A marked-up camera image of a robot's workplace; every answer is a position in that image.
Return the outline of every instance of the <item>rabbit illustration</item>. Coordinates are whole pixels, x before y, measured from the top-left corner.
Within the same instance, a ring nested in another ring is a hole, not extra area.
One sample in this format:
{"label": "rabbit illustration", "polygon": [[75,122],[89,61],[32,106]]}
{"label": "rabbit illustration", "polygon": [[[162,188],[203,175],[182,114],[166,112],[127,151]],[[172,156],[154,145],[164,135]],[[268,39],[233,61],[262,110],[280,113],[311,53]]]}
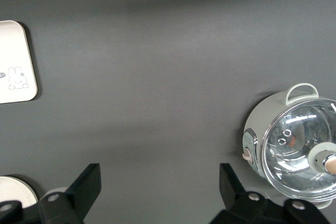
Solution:
{"label": "rabbit illustration", "polygon": [[29,85],[27,84],[27,79],[25,75],[22,73],[21,67],[9,68],[8,69],[9,75],[9,89],[25,89],[28,88]]}

